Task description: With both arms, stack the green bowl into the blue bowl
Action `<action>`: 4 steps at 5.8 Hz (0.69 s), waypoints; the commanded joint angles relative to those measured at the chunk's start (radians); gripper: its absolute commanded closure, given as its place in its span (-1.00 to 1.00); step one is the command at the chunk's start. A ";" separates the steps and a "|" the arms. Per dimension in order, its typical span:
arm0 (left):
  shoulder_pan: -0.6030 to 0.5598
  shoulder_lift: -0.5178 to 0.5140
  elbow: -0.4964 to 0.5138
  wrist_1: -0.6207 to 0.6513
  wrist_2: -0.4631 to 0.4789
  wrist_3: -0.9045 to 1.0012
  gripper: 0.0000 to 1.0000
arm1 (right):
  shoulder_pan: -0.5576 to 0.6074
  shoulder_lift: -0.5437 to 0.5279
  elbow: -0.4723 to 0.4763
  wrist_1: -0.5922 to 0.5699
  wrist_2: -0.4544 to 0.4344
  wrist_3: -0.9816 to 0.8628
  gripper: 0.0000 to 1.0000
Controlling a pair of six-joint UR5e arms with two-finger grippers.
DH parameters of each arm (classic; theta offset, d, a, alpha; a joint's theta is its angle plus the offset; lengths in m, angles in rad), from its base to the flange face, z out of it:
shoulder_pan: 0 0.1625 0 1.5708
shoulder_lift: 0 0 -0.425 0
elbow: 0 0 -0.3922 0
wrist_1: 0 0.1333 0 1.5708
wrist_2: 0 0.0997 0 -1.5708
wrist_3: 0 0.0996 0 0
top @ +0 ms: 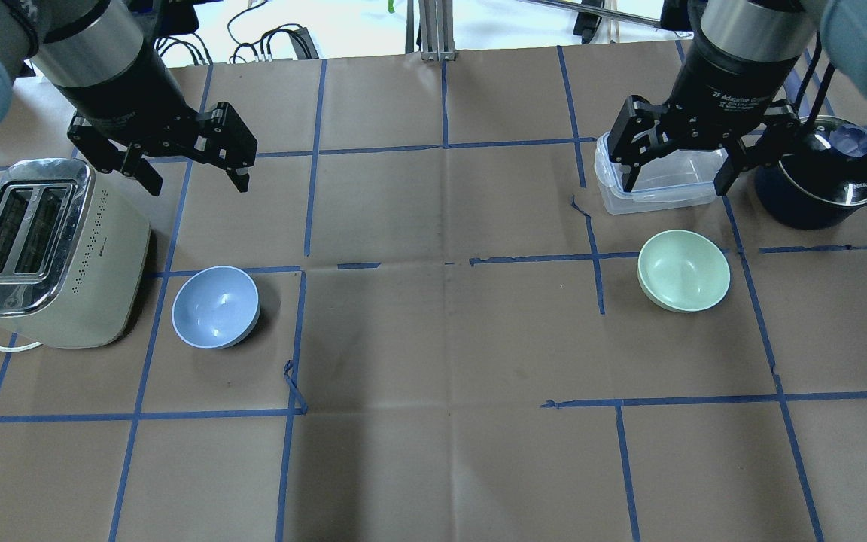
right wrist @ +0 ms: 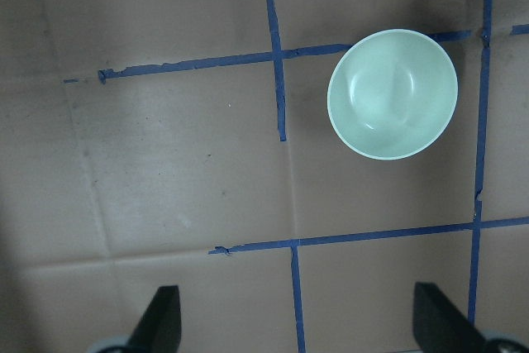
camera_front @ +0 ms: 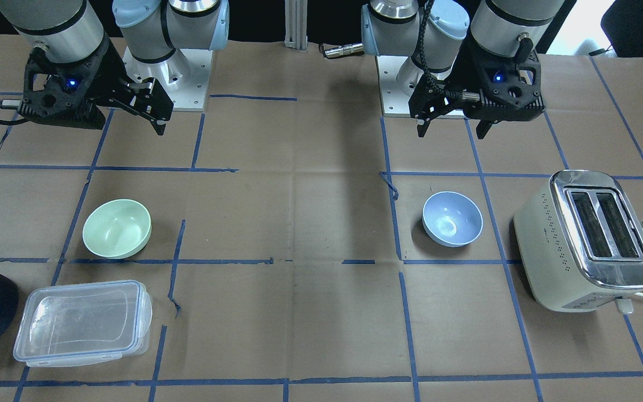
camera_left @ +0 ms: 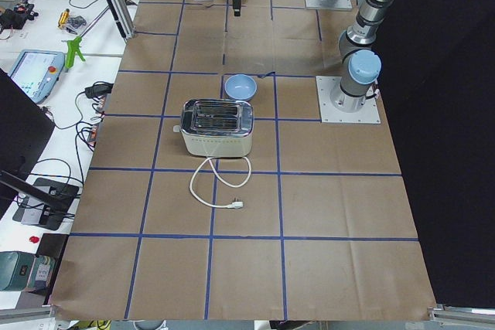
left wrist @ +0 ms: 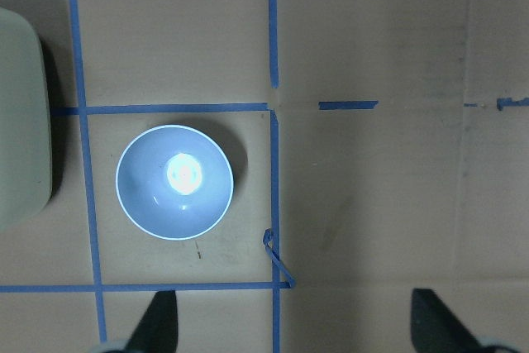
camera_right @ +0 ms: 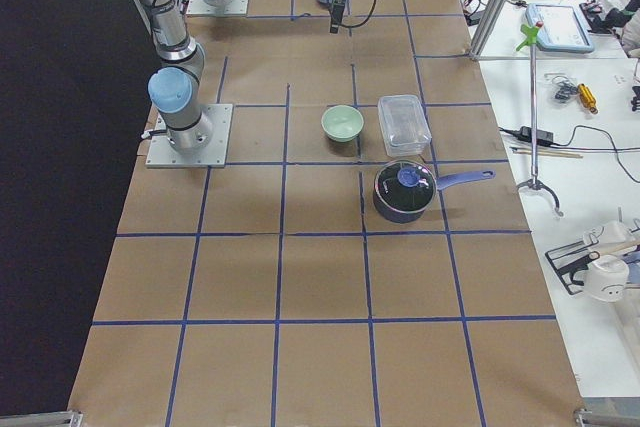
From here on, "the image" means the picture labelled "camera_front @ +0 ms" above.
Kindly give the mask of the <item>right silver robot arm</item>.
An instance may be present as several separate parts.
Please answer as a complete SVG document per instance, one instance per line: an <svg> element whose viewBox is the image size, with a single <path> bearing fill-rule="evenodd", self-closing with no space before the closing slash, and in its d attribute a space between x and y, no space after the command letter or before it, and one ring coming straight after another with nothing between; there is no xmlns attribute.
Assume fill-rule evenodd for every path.
<svg viewBox="0 0 643 402"><path fill-rule="evenodd" d="M19 100L0 100L0 125L101 130L102 107L142 117L163 135L179 94L201 88L187 52L225 48L227 1L114 1L132 57L125 62L89 1L0 1L31 44Z"/></svg>

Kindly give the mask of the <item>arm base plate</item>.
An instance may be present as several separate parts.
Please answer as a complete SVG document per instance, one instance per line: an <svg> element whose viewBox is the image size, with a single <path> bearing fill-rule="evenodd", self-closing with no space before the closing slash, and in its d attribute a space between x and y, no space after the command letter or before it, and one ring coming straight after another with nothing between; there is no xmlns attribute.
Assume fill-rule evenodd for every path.
<svg viewBox="0 0 643 402"><path fill-rule="evenodd" d="M378 56L378 86L382 99L382 115L385 117L410 117L409 98L422 76L409 57Z"/></svg>
<svg viewBox="0 0 643 402"><path fill-rule="evenodd" d="M203 112L213 56L214 51L206 49L176 49L168 60L146 64L133 58L126 48L123 62L132 79L156 78L174 103L174 111Z"/></svg>

